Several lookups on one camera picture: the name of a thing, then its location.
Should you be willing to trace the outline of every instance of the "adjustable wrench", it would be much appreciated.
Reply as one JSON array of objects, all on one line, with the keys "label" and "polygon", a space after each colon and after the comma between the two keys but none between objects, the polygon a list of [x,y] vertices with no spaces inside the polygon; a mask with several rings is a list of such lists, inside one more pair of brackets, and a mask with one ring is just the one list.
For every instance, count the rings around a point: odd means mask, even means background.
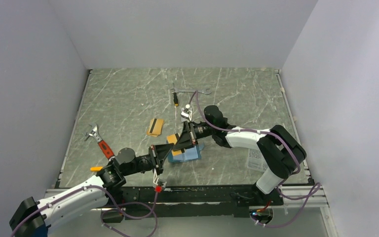
[{"label": "adjustable wrench", "polygon": [[[174,88],[171,89],[172,93],[179,93],[179,92],[192,92],[192,93],[194,93],[195,91],[196,91],[196,89],[178,89],[175,85],[174,85]],[[210,90],[210,88],[198,90],[198,93],[209,95],[209,94],[211,94],[211,90]]]},{"label": "adjustable wrench", "polygon": [[98,134],[98,125],[96,123],[91,123],[89,126],[92,127],[90,132],[84,132],[85,135],[85,141],[88,140],[89,137],[95,138],[97,140],[98,146],[101,148],[102,152],[104,153],[105,157],[109,160],[111,158],[114,158],[115,155],[111,148],[108,146],[108,144],[102,140],[100,135]]}]

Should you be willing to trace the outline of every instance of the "white wall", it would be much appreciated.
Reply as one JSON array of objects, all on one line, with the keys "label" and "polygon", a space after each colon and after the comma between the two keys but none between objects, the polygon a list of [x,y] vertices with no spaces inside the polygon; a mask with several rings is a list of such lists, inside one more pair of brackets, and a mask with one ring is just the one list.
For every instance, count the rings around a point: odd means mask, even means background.
[{"label": "white wall", "polygon": [[54,184],[86,75],[47,0],[0,0],[0,237]]},{"label": "white wall", "polygon": [[379,1],[320,0],[282,76],[340,236],[379,236]]},{"label": "white wall", "polygon": [[85,66],[281,68],[317,0],[49,0]]}]

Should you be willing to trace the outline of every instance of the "marble surface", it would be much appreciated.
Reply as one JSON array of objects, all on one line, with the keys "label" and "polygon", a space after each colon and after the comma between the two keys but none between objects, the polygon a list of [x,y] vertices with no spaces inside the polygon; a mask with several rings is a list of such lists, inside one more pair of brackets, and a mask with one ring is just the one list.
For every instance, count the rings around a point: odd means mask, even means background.
[{"label": "marble surface", "polygon": [[[228,122],[244,128],[265,129],[283,125],[291,134],[288,116],[274,69],[259,68],[132,68],[97,69],[89,76],[88,88],[74,131],[60,187],[73,187],[92,175],[92,166],[103,166],[107,159],[96,141],[84,141],[83,132],[91,122],[99,126],[101,137],[115,154],[125,147],[136,155],[147,154],[151,144],[163,144],[166,136],[181,132],[182,123],[173,104],[173,87],[211,88],[210,95],[200,94],[202,108],[217,105]],[[190,93],[179,93],[180,107],[188,103]],[[150,119],[164,119],[162,134],[146,135]],[[198,112],[193,115],[198,122]],[[168,185],[253,184],[262,172],[246,168],[248,150],[222,148],[211,137],[201,139],[206,147],[202,159],[164,164]],[[126,177],[126,186],[151,186],[152,173]],[[304,171],[286,183],[306,183]]]}]

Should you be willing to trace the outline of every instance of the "purple cable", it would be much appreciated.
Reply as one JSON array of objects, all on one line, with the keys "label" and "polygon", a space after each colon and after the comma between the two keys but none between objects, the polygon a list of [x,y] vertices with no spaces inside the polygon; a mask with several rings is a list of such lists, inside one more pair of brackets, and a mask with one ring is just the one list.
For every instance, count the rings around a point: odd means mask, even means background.
[{"label": "purple cable", "polygon": [[[152,231],[147,237],[151,237],[151,236],[154,234],[154,232],[156,231],[156,228],[157,228],[157,216],[156,216],[156,214],[155,214],[155,212],[154,212],[154,207],[155,207],[155,204],[156,204],[156,200],[157,200],[158,192],[156,192],[155,195],[154,195],[154,201],[153,201],[153,206],[152,206],[152,208],[150,208],[150,207],[149,207],[147,204],[145,204],[145,203],[142,203],[142,202],[136,202],[136,201],[134,201],[134,202],[128,202],[128,203],[123,203],[123,204],[118,205],[118,204],[116,203],[115,199],[113,198],[113,196],[112,196],[107,190],[105,190],[104,188],[101,188],[101,187],[96,186],[96,185],[88,185],[88,186],[84,186],[84,187],[82,187],[82,188],[76,189],[76,190],[72,191],[71,193],[65,194],[65,195],[61,196],[60,198],[58,198],[58,199],[56,199],[56,200],[54,200],[54,201],[51,201],[51,202],[48,203],[46,206],[43,206],[43,207],[39,208],[38,210],[34,211],[34,212],[31,213],[30,215],[28,215],[26,218],[24,218],[24,219],[23,219],[23,220],[22,220],[22,221],[21,221],[21,222],[20,222],[20,223],[14,228],[14,230],[12,231],[10,237],[14,237],[14,236],[15,236],[15,233],[17,233],[17,231],[19,230],[19,228],[20,228],[24,223],[26,223],[26,221],[28,221],[31,217],[33,217],[33,216],[36,215],[37,213],[42,212],[43,210],[48,209],[48,208],[50,207],[50,204],[51,204],[51,205],[54,205],[54,204],[56,204],[56,203],[58,203],[58,202],[60,202],[60,201],[62,201],[62,200],[64,200],[64,199],[66,199],[66,198],[68,198],[68,197],[70,197],[70,196],[72,196],[72,195],[78,193],[78,192],[81,192],[81,191],[83,191],[83,188],[96,188],[96,189],[99,189],[99,190],[103,191],[103,192],[104,192],[105,194],[107,194],[107,196],[111,199],[111,201],[113,202],[114,206],[119,210],[119,212],[120,212],[121,214],[123,214],[124,216],[128,217],[128,218],[131,218],[131,219],[143,219],[143,218],[146,218],[146,217],[150,216],[151,214],[153,214],[153,216],[154,216],[154,221],[155,221],[155,226],[154,226],[153,231]],[[126,205],[132,205],[132,204],[139,204],[139,205],[142,205],[142,206],[146,207],[147,209],[149,209],[150,212],[149,212],[147,215],[136,217],[136,216],[131,216],[131,215],[125,213],[123,210],[120,209],[120,206],[126,206]],[[115,229],[115,228],[113,228],[113,227],[107,225],[106,223],[104,223],[102,217],[103,217],[103,215],[104,215],[105,213],[106,213],[106,212],[104,212],[104,213],[101,214],[101,222],[102,222],[102,224],[103,224],[105,227],[109,228],[110,230],[113,230],[114,232],[116,232],[116,233],[118,233],[118,234],[120,234],[120,235],[122,235],[122,236],[124,236],[124,237],[130,237],[130,236],[128,236],[128,235],[126,235],[126,234],[120,232],[119,230],[117,230],[117,229]]]},{"label": "purple cable", "polygon": [[[136,202],[136,201],[128,202],[128,203],[123,203],[123,204],[120,204],[120,205],[118,205],[118,206],[127,206],[127,205],[132,205],[132,204],[140,204],[140,205],[146,207],[147,209],[151,210],[149,214],[153,214],[153,216],[154,216],[154,223],[155,223],[152,232],[147,236],[147,237],[151,237],[151,236],[154,234],[154,232],[156,231],[156,229],[157,229],[157,216],[156,216],[156,213],[153,211],[155,201],[153,202],[153,206],[152,206],[152,208],[150,208],[150,207],[149,207],[147,204],[145,204],[145,203],[142,203],[142,202]],[[104,215],[105,215],[108,211],[110,211],[110,210],[104,211],[104,212],[101,214],[101,222],[102,222],[102,224],[103,224],[105,227],[107,227],[108,229],[110,229],[110,230],[116,232],[117,234],[120,234],[120,235],[122,235],[122,236],[124,236],[124,237],[131,237],[131,236],[128,236],[128,235],[124,234],[123,232],[117,230],[116,228],[114,228],[114,227],[112,227],[112,226],[110,226],[110,225],[108,225],[107,223],[104,222],[103,217],[104,217]]]},{"label": "purple cable", "polygon": [[284,197],[284,198],[286,198],[286,199],[289,199],[289,200],[301,200],[301,199],[304,199],[304,198],[309,198],[309,197],[311,197],[313,194],[315,194],[317,191],[319,191],[321,184],[320,184],[320,183],[316,183],[315,185],[317,185],[317,184],[319,184],[319,188],[317,188],[317,189],[315,189],[313,192],[308,193],[307,195],[305,195],[305,196],[301,196],[301,197],[289,197],[289,196],[287,196],[287,195],[284,195],[284,194],[281,192],[281,190],[279,190],[279,189],[277,189],[277,192],[278,192],[282,197]]},{"label": "purple cable", "polygon": [[320,183],[316,183],[315,185],[313,185],[313,187],[308,192],[308,195],[305,196],[306,199],[304,200],[303,205],[300,207],[299,211],[295,214],[295,216],[291,220],[289,220],[288,222],[286,222],[284,224],[281,224],[281,225],[274,225],[274,226],[265,225],[264,227],[267,227],[267,228],[282,228],[282,227],[286,227],[287,225],[293,223],[295,220],[297,220],[297,218],[303,212],[304,207],[306,206],[306,203],[308,201],[308,198],[311,195],[313,195],[314,193],[316,193],[320,189],[320,186],[321,186]]},{"label": "purple cable", "polygon": [[[225,131],[225,132],[254,132],[254,133],[258,133],[257,130],[254,130],[254,129],[223,129],[223,128],[220,128],[220,127],[217,127],[217,126],[214,126],[213,124],[211,124],[205,117],[205,114],[204,112],[201,110],[200,108],[200,103],[198,102],[198,91],[195,91],[194,94],[192,94],[191,96],[191,99],[192,97],[196,95],[195,97],[195,101],[196,101],[196,104],[197,104],[197,108],[198,108],[198,112],[200,113],[201,117],[203,118],[203,120],[208,124],[210,125],[212,128],[216,129],[216,130],[219,130],[219,131]],[[281,144],[285,147],[285,149],[288,151],[288,153],[290,154],[291,158],[293,158],[293,161],[294,163],[296,164],[296,167],[297,167],[297,170],[293,172],[293,174],[298,174],[300,172],[300,164],[299,164],[299,161],[296,159],[296,156],[294,155],[293,151],[288,147],[287,143],[280,137],[278,136],[277,134],[273,133],[273,132],[266,132],[266,131],[259,131],[259,134],[266,134],[266,135],[271,135],[273,137],[275,137],[276,139],[278,139],[278,141],[281,142]]]}]

